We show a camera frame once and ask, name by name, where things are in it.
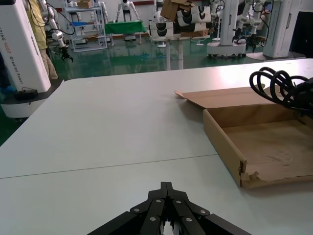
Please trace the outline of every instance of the cardboard box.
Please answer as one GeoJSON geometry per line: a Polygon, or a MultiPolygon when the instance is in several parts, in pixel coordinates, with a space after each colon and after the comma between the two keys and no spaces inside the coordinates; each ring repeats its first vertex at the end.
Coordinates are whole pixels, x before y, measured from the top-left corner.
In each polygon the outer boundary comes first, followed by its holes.
{"type": "Polygon", "coordinates": [[[203,37],[209,35],[209,30],[202,30],[198,32],[181,32],[182,37],[203,37]]]}
{"type": "Polygon", "coordinates": [[[77,2],[77,6],[79,8],[91,8],[92,7],[92,1],[91,0],[80,0],[77,2]]]}
{"type": "Polygon", "coordinates": [[[190,11],[195,5],[192,0],[165,0],[163,3],[161,16],[168,20],[175,21],[176,13],[179,10],[190,11]]]}
{"type": "Polygon", "coordinates": [[[237,185],[313,180],[313,119],[297,119],[250,87],[175,93],[205,108],[204,130],[237,185]]]}

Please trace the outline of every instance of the white table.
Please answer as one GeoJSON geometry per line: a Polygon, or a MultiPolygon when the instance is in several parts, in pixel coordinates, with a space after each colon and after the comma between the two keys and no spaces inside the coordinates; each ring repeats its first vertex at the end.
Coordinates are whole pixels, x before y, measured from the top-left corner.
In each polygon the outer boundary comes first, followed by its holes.
{"type": "Polygon", "coordinates": [[[179,69],[184,69],[184,48],[182,41],[184,40],[197,40],[197,39],[207,39],[210,38],[210,35],[202,36],[202,37],[181,37],[180,34],[174,34],[172,38],[152,38],[150,35],[151,41],[153,42],[166,42],[166,69],[168,71],[171,70],[171,41],[178,41],[178,61],[179,61],[179,69]]]}
{"type": "Polygon", "coordinates": [[[263,66],[311,77],[312,65],[304,59],[67,81],[0,147],[0,178],[216,154],[202,109],[174,90],[249,86],[263,66]]]}
{"type": "Polygon", "coordinates": [[[311,235],[313,183],[238,188],[203,133],[201,109],[173,90],[247,86],[262,66],[311,77],[312,65],[306,59],[66,82],[0,147],[1,178],[10,177],[0,179],[0,234],[86,235],[167,181],[253,235],[311,235]]]}
{"type": "Polygon", "coordinates": [[[312,234],[313,184],[246,191],[217,155],[1,179],[0,234],[87,235],[161,181],[252,235],[312,234]]]}

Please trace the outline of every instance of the cardboard flap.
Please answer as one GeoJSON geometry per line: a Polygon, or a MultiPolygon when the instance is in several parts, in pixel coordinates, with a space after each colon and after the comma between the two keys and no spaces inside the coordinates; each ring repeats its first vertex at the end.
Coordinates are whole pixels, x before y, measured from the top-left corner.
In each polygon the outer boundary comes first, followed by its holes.
{"type": "Polygon", "coordinates": [[[185,5],[179,5],[179,8],[185,11],[190,11],[190,6],[185,6],[185,5]]]}
{"type": "Polygon", "coordinates": [[[207,110],[204,110],[203,112],[203,122],[206,135],[209,137],[235,182],[240,186],[241,174],[246,170],[246,159],[222,131],[221,127],[207,110]]]}
{"type": "Polygon", "coordinates": [[[180,5],[190,6],[192,2],[190,0],[171,0],[173,3],[178,3],[180,5]]]}
{"type": "Polygon", "coordinates": [[[259,96],[250,87],[189,93],[175,91],[175,94],[205,109],[272,103],[259,96]]]}

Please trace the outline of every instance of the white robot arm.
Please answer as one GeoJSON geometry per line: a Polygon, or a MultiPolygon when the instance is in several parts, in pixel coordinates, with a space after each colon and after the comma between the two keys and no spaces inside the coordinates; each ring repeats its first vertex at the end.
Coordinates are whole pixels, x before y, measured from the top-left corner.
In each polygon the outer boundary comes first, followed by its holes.
{"type": "Polygon", "coordinates": [[[153,14],[155,14],[157,12],[157,0],[153,1],[153,14]]]}
{"type": "Polygon", "coordinates": [[[117,15],[116,15],[116,21],[115,21],[115,22],[118,21],[118,17],[119,17],[119,13],[120,13],[121,9],[122,9],[122,3],[120,2],[120,3],[118,4],[117,15]]]}
{"type": "Polygon", "coordinates": [[[255,2],[256,2],[255,6],[252,5],[254,10],[253,18],[250,19],[250,25],[252,26],[251,30],[252,34],[256,34],[258,26],[262,23],[261,13],[263,12],[263,5],[265,3],[265,0],[257,0],[255,2]]]}
{"type": "Polygon", "coordinates": [[[133,3],[132,1],[130,1],[130,2],[129,2],[129,5],[130,5],[130,7],[133,9],[135,15],[137,16],[137,19],[140,20],[139,14],[138,14],[138,12],[137,12],[137,10],[136,10],[136,8],[135,8],[134,3],[133,3]]]}
{"type": "Polygon", "coordinates": [[[249,20],[248,14],[250,11],[250,8],[252,6],[252,0],[246,0],[244,11],[241,15],[237,16],[237,28],[243,29],[244,24],[249,20]]]}
{"type": "Polygon", "coordinates": [[[73,58],[68,54],[66,44],[64,43],[63,33],[59,30],[56,22],[55,22],[55,14],[52,7],[48,6],[46,0],[38,0],[41,9],[42,9],[42,17],[45,22],[48,21],[48,24],[53,31],[52,38],[59,43],[61,53],[62,53],[62,60],[64,59],[71,59],[73,62],[73,58]]]}
{"type": "Polygon", "coordinates": [[[213,0],[211,2],[211,17],[220,17],[221,11],[223,11],[225,5],[220,0],[213,0]]]}
{"type": "Polygon", "coordinates": [[[105,3],[103,1],[100,1],[99,6],[102,8],[104,20],[106,21],[106,23],[109,22],[110,18],[109,18],[109,14],[107,12],[107,8],[106,8],[105,3]]]}

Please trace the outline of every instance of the green table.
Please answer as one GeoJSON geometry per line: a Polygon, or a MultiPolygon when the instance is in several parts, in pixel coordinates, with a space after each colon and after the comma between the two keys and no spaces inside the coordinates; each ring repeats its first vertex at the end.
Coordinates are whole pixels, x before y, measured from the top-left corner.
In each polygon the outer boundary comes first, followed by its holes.
{"type": "Polygon", "coordinates": [[[146,32],[142,21],[129,21],[105,24],[106,34],[133,34],[146,32]]]}

